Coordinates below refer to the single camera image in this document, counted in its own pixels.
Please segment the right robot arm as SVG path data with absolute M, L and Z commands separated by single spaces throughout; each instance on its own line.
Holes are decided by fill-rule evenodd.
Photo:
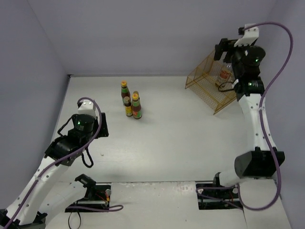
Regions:
M 224 54 L 224 62 L 233 69 L 233 90 L 242 109 L 247 130 L 247 148 L 234 160 L 233 168 L 219 172 L 211 184 L 212 193 L 221 197 L 233 186 L 251 178 L 269 178 L 285 161 L 271 137 L 264 103 L 264 84 L 260 63 L 265 57 L 263 48 L 235 45 L 236 40 L 223 38 L 215 46 L 214 60 Z

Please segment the clear bottle black cap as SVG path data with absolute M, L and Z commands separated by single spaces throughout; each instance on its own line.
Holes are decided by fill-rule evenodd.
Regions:
M 219 92 L 230 92 L 233 90 L 232 85 L 232 73 L 231 65 L 229 63 L 224 63 L 220 69 L 220 72 L 216 78 L 215 86 Z

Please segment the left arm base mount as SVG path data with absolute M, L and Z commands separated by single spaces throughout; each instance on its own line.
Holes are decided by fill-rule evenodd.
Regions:
M 69 205 L 69 207 L 77 206 L 83 208 L 66 208 L 65 212 L 85 212 L 92 213 L 95 212 L 90 210 L 90 208 L 105 210 L 110 206 L 110 194 L 111 194 L 111 184 L 110 183 L 98 183 L 96 186 L 95 193 L 91 194 L 90 197 L 84 197 L 77 200 L 76 202 Z

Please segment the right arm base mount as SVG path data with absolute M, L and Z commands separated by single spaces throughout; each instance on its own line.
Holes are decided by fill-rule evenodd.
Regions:
M 199 210 L 225 210 L 240 209 L 243 205 L 240 203 L 238 191 L 235 187 L 212 188 L 212 183 L 195 183 Z

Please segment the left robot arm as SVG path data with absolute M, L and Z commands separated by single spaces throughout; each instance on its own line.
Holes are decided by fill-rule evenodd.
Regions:
M 55 183 L 73 162 L 88 151 L 90 143 L 108 137 L 105 113 L 74 114 L 73 129 L 56 138 L 45 151 L 39 168 L 15 201 L 0 211 L 0 224 L 5 229 L 43 229 L 62 210 L 80 198 L 95 195 L 95 181 L 81 174 L 67 190 L 46 201 Z

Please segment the small yellow-label brown bottle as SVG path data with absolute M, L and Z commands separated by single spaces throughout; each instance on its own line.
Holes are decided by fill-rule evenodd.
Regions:
M 125 114 L 128 117 L 133 116 L 133 114 L 132 114 L 132 103 L 130 101 L 130 97 L 128 97 L 128 96 L 124 97 L 124 106 L 125 106 Z

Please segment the green-label sauce bottle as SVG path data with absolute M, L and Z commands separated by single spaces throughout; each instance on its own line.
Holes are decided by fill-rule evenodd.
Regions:
M 127 86 L 127 82 L 126 81 L 121 81 L 121 97 L 122 97 L 122 101 L 124 101 L 125 97 L 129 97 L 130 98 L 131 94 L 129 91 L 129 88 Z
M 142 107 L 137 93 L 132 95 L 132 114 L 135 119 L 140 119 L 142 117 Z

